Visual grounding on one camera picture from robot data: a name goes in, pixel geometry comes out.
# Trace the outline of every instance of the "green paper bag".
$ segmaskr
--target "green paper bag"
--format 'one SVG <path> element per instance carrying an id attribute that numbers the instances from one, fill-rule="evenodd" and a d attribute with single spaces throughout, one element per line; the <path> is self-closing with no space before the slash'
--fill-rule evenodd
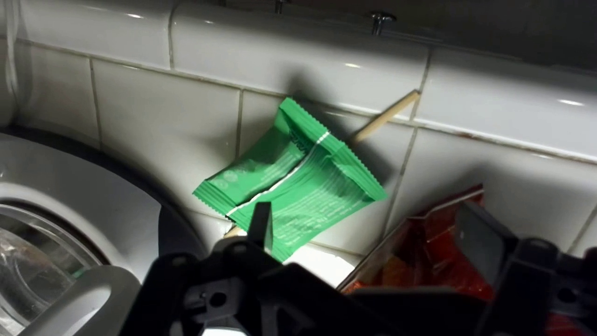
<path id="1" fill-rule="evenodd" d="M 206 179 L 195 194 L 243 230 L 254 205 L 273 203 L 273 246 L 288 259 L 316 235 L 387 198 L 350 146 L 299 103 L 286 99 L 273 129 L 240 160 Z"/>

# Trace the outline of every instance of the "washing machine door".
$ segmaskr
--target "washing machine door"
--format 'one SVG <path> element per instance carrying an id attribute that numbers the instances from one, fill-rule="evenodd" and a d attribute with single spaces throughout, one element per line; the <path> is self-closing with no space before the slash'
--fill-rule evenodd
<path id="1" fill-rule="evenodd" d="M 59 216 L 0 203 L 0 334 L 19 334 L 102 256 Z"/>

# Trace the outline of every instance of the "washing machine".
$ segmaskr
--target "washing machine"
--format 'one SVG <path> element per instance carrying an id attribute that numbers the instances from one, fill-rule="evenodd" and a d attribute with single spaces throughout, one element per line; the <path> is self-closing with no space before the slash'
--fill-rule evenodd
<path id="1" fill-rule="evenodd" d="M 19 334 L 88 269 L 120 265 L 143 282 L 171 252 L 208 256 L 152 183 L 64 138 L 0 132 L 0 336 Z"/>

